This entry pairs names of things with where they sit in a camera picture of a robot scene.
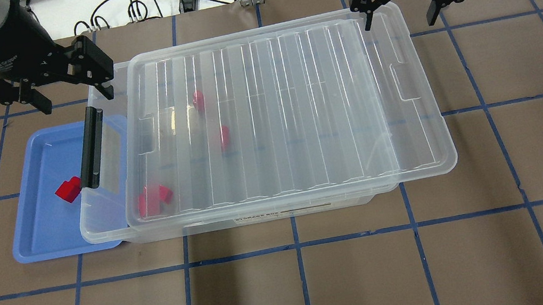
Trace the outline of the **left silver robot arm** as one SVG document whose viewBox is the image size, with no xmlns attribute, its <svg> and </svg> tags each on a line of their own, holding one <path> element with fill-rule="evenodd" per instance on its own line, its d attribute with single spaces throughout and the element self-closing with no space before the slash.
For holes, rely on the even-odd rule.
<svg viewBox="0 0 543 305">
<path fill-rule="evenodd" d="M 28 104 L 44 114 L 51 100 L 40 86 L 63 82 L 92 86 L 114 98 L 112 58 L 85 36 L 71 45 L 56 43 L 47 30 L 21 6 L 20 0 L 0 0 L 0 103 Z"/>
</svg>

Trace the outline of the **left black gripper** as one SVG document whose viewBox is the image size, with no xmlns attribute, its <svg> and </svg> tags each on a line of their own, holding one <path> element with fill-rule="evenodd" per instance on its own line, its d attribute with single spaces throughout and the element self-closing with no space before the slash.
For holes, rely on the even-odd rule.
<svg viewBox="0 0 543 305">
<path fill-rule="evenodd" d="M 63 47 L 19 0 L 0 0 L 0 104 L 28 104 L 52 114 L 51 100 L 35 89 L 63 81 L 92 86 L 114 99 L 113 59 L 84 35 Z"/>
</svg>

